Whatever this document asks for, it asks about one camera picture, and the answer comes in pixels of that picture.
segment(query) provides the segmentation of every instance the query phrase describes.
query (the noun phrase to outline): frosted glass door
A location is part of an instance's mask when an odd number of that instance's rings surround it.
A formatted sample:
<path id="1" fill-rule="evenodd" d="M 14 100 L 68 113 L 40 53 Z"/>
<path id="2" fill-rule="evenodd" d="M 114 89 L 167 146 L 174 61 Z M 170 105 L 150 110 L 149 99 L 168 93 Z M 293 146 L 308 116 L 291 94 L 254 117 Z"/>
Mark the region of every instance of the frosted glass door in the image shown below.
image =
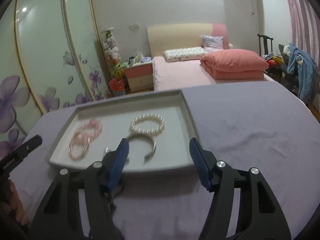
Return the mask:
<path id="1" fill-rule="evenodd" d="M 70 54 L 61 0 L 18 0 L 21 56 L 46 111 L 89 99 Z"/>
<path id="2" fill-rule="evenodd" d="M 0 20 L 0 159 L 22 144 L 42 115 L 19 64 L 14 36 L 15 1 Z"/>
<path id="3" fill-rule="evenodd" d="M 89 0 L 66 0 L 71 37 L 82 72 L 95 94 L 95 100 L 105 98 L 108 87 L 103 75 L 97 36 L 93 25 Z"/>

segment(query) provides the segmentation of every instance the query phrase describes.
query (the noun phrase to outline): striped curtain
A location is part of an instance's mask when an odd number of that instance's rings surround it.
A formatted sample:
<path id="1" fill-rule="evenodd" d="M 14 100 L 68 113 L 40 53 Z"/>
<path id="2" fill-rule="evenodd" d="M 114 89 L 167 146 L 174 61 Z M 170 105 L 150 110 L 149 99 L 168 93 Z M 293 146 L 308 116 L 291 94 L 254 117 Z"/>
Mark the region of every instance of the striped curtain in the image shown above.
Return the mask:
<path id="1" fill-rule="evenodd" d="M 292 22 L 292 42 L 310 54 L 319 66 L 320 20 L 308 0 L 288 0 L 288 2 Z"/>

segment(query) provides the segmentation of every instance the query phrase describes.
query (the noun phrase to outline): nightstand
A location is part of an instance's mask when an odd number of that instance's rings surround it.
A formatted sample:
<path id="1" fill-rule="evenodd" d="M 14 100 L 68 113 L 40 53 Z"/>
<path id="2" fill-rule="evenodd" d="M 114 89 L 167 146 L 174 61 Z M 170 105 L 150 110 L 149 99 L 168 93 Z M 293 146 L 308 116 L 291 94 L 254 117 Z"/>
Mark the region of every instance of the nightstand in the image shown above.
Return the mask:
<path id="1" fill-rule="evenodd" d="M 152 61 L 136 63 L 124 70 L 131 92 L 153 88 Z"/>

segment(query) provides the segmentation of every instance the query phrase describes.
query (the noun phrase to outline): flower stem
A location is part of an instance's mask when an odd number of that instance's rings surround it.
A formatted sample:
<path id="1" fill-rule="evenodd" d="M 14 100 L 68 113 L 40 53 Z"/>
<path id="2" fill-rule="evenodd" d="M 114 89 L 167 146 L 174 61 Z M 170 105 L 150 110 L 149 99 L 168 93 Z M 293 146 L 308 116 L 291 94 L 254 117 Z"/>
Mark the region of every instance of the flower stem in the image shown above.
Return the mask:
<path id="1" fill-rule="evenodd" d="M 28 135 L 28 133 L 22 128 L 21 124 L 18 122 L 17 119 L 15 120 L 14 123 L 16 124 L 16 126 L 19 128 L 19 130 L 22 132 L 22 134 L 23 134 L 24 136 L 27 136 L 27 135 Z"/>

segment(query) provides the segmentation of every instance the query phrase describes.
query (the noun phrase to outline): pink bracelet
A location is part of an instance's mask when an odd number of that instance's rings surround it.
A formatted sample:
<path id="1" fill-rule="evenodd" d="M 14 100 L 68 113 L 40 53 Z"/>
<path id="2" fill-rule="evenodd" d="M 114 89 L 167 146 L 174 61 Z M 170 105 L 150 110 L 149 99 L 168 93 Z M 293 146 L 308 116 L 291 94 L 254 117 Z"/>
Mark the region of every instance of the pink bracelet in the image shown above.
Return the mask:
<path id="1" fill-rule="evenodd" d="M 101 133 L 102 133 L 102 123 L 97 119 L 90 119 L 89 123 L 84 124 L 79 129 L 83 130 L 84 133 L 90 138 L 90 141 L 93 142 Z M 93 133 L 86 133 L 85 130 L 94 129 Z"/>

